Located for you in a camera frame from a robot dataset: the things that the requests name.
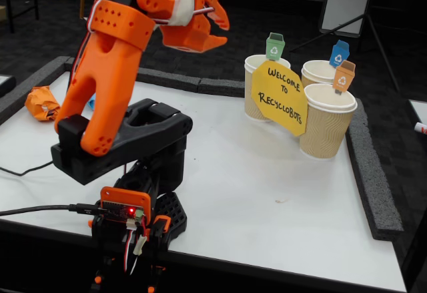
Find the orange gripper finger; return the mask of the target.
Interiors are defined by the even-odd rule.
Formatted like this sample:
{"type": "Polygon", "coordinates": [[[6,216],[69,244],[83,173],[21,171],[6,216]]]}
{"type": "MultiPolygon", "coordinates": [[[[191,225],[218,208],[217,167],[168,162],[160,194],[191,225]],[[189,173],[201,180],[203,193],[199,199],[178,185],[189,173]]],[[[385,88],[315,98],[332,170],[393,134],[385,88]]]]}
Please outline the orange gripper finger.
{"type": "Polygon", "coordinates": [[[204,0],[205,5],[213,9],[207,13],[207,16],[213,20],[213,22],[225,31],[230,30],[230,21],[225,9],[221,6],[219,0],[204,0]]]}
{"type": "Polygon", "coordinates": [[[210,34],[200,34],[197,38],[197,48],[198,53],[204,53],[206,51],[221,47],[228,42],[227,37],[219,37],[210,34]]]}

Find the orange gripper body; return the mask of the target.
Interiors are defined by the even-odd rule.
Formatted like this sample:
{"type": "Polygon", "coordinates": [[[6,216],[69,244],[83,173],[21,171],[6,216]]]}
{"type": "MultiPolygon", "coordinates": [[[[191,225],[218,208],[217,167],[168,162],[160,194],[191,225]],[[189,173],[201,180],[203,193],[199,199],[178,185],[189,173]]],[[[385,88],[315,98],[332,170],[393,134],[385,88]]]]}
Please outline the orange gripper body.
{"type": "Polygon", "coordinates": [[[163,44],[181,51],[201,53],[209,36],[197,21],[207,9],[205,0],[174,0],[171,17],[160,26],[163,44]]]}

